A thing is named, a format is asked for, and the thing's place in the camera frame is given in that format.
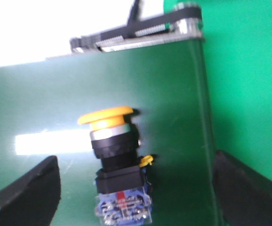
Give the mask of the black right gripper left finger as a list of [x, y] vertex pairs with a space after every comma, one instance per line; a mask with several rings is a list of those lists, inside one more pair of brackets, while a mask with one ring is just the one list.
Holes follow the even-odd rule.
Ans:
[[49, 226], [60, 199], [58, 159], [52, 155], [0, 190], [0, 226]]

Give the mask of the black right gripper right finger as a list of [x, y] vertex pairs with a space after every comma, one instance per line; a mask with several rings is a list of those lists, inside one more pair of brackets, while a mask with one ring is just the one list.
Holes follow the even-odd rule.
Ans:
[[272, 226], [272, 180], [231, 154], [217, 150], [214, 191], [230, 226]]

